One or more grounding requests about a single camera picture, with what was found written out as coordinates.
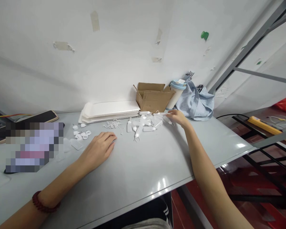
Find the bracelet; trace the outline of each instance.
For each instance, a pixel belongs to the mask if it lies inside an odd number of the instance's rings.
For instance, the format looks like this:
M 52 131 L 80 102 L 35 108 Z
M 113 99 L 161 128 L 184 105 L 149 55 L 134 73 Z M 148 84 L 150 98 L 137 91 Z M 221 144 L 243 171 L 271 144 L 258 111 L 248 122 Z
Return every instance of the bracelet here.
M 53 212 L 57 211 L 57 209 L 60 206 L 60 202 L 54 208 L 48 208 L 46 206 L 43 206 L 43 204 L 38 200 L 38 194 L 40 192 L 41 191 L 35 192 L 35 194 L 32 197 L 33 204 L 37 207 L 37 209 L 41 212 L 44 212 L 44 213 L 53 213 Z

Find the left hand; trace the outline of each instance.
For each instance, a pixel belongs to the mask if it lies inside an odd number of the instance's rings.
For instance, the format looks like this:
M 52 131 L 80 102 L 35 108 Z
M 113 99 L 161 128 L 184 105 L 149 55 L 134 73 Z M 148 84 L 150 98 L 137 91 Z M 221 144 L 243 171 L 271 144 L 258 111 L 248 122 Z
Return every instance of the left hand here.
M 115 145 L 113 141 L 116 139 L 117 137 L 113 132 L 101 132 L 93 138 L 76 161 L 84 176 L 107 160 Z

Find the right hand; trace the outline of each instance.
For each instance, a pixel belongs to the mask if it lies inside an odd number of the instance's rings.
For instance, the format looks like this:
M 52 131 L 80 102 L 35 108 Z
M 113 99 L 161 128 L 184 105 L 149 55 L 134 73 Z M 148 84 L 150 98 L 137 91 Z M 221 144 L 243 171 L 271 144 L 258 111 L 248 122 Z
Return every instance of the right hand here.
M 76 161 L 86 175 L 99 167 L 110 156 L 117 137 L 113 132 L 101 132 L 95 136 Z
M 184 128 L 186 125 L 189 124 L 188 119 L 179 110 L 169 110 L 166 116 L 170 118 L 172 121 L 180 124 L 182 128 Z

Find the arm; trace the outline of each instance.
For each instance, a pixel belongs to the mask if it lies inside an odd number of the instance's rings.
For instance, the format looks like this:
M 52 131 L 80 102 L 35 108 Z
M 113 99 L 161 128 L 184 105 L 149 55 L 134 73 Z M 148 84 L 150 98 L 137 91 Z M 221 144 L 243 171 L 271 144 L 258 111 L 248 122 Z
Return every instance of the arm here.
M 177 110 L 169 111 L 167 116 L 180 124 L 185 131 L 195 179 L 219 228 L 253 229 L 229 198 L 188 119 Z
M 38 200 L 46 207 L 55 207 L 77 182 L 109 157 L 115 144 L 112 141 L 115 139 L 117 137 L 113 132 L 102 132 L 95 136 L 78 160 L 39 193 Z M 7 219 L 0 229 L 39 228 L 48 216 L 48 213 L 39 211 L 30 200 Z

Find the pixelated phone screen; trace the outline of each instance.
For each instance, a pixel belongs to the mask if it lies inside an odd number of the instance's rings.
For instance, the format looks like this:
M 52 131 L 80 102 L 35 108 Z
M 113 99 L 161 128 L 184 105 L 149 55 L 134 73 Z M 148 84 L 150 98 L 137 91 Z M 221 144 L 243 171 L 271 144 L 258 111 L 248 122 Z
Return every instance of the pixelated phone screen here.
M 47 122 L 54 118 L 56 118 L 56 114 L 53 111 L 47 111 L 42 114 L 29 117 L 19 122 Z M 6 132 L 5 126 L 1 127 L 0 128 L 0 141 L 5 139 L 5 132 Z

